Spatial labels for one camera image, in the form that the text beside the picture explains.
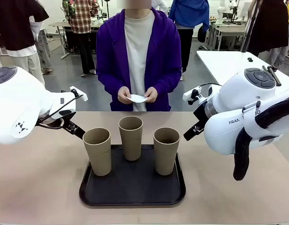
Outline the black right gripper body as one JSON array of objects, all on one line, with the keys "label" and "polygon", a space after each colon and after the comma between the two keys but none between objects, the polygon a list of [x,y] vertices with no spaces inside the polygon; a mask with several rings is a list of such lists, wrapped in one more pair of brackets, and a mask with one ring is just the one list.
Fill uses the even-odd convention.
[{"label": "black right gripper body", "polygon": [[207,102],[201,103],[193,114],[198,119],[198,122],[195,124],[197,128],[204,128],[206,122],[212,116],[212,114],[209,112],[209,104]]}]

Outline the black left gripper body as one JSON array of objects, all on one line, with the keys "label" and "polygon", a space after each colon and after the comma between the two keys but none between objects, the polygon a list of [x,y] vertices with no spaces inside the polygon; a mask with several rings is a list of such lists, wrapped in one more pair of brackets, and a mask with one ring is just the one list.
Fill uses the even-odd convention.
[{"label": "black left gripper body", "polygon": [[72,117],[73,115],[69,114],[69,115],[63,116],[59,119],[56,119],[50,122],[46,122],[46,121],[40,122],[40,120],[38,120],[36,123],[36,127],[52,129],[52,130],[65,129],[68,127],[69,122],[72,119]]}]

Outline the person right hand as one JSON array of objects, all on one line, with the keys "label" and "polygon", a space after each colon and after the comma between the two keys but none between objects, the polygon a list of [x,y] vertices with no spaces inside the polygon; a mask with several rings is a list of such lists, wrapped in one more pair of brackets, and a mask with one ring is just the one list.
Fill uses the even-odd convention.
[{"label": "person right hand", "polygon": [[118,90],[118,100],[123,104],[131,104],[131,94],[128,87],[123,86]]}]

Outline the person left hand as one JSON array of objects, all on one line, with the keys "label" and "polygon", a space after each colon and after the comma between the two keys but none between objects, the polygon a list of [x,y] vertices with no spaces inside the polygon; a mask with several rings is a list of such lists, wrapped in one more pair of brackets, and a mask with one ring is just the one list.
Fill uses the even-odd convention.
[{"label": "person left hand", "polygon": [[144,96],[146,97],[146,103],[153,103],[157,99],[158,92],[154,87],[150,87]]}]

